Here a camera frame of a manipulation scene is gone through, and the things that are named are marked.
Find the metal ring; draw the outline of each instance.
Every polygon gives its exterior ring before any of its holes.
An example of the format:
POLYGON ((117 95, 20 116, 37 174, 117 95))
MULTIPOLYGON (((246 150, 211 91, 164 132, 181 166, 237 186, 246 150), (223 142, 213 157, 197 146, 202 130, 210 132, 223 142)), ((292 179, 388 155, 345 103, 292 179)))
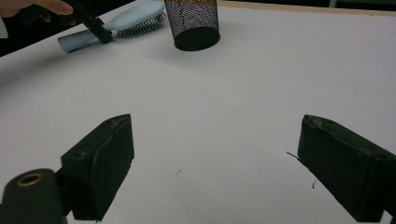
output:
POLYGON ((44 175, 40 174, 40 173, 29 174, 29 175, 26 175, 23 178, 21 178, 18 181, 17 185, 18 185, 18 187, 21 187, 21 188, 29 187, 29 186, 32 186, 32 185, 40 182, 43 179, 43 177, 44 177, 44 175))

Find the finger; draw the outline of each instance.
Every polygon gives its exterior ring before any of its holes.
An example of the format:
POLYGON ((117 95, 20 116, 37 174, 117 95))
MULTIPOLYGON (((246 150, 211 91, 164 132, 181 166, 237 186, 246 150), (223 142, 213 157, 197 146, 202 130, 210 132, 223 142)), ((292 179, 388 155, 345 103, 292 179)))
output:
POLYGON ((39 17, 40 17, 41 20, 43 20, 44 22, 50 22, 50 14, 48 13, 48 11, 46 11, 46 12, 40 14, 39 17))
POLYGON ((9 18, 13 17, 20 12, 18 8, 0 8, 0 17, 9 18))
POLYGON ((24 8, 29 7, 32 4, 31 0, 0 1, 1 8, 24 8))
POLYGON ((61 0, 34 0, 34 3, 59 15, 70 15, 73 13, 73 8, 61 0))

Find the mesh pencil holder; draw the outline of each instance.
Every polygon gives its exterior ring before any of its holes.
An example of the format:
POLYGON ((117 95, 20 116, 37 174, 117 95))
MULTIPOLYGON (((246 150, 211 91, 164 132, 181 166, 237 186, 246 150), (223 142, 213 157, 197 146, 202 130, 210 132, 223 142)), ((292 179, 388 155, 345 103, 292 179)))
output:
POLYGON ((216 0, 165 0, 175 47, 207 49, 220 40, 216 0))

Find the light blue hairbrush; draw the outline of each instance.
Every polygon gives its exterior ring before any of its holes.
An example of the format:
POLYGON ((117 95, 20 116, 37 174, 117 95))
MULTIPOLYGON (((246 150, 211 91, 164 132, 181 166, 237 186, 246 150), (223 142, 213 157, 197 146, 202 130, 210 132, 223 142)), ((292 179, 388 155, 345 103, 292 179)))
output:
MULTIPOLYGON (((103 27, 108 30, 117 30, 119 38, 131 38, 152 31, 163 24, 166 15, 163 13, 163 1, 151 1, 121 12, 106 23, 103 27)), ((82 49, 96 36, 85 30, 75 34, 58 38, 58 43, 66 52, 82 49)))

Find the white surface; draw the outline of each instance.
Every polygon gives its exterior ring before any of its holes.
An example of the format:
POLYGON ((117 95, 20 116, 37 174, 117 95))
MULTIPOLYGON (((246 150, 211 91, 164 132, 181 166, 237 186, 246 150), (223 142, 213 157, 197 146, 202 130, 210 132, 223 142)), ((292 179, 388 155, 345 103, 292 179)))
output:
POLYGON ((7 28, 4 25, 3 20, 0 17, 0 38, 8 38, 7 28))
POLYGON ((396 153, 396 18, 221 7, 219 26, 198 52, 177 50, 166 24, 1 58, 0 185, 57 170, 100 122, 130 113, 135 159, 103 223, 356 223, 286 152, 312 114, 396 153))

